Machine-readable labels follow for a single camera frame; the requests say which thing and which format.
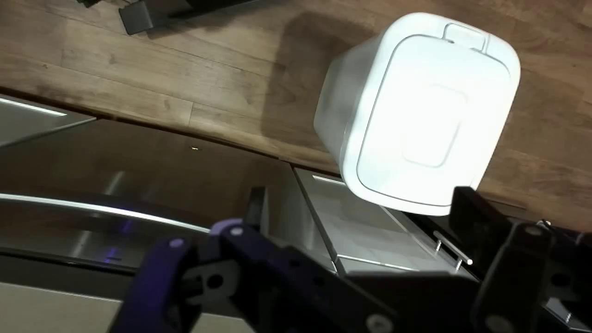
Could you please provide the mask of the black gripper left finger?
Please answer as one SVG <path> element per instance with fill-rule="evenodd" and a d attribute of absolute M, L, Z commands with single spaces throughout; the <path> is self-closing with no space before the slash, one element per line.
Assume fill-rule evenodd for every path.
<path fill-rule="evenodd" d="M 109 333 L 191 333 L 228 304 L 255 333 L 394 333 L 396 313 L 292 247 L 241 221 L 198 245 L 167 239 L 144 258 Z"/>

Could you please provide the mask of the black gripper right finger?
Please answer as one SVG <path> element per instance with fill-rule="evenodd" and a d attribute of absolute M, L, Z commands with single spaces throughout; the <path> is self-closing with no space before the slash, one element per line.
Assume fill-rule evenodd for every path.
<path fill-rule="evenodd" d="M 590 333 L 588 234 L 513 223 L 472 187 L 453 191 L 450 226 L 483 276 L 472 306 L 479 333 Z"/>

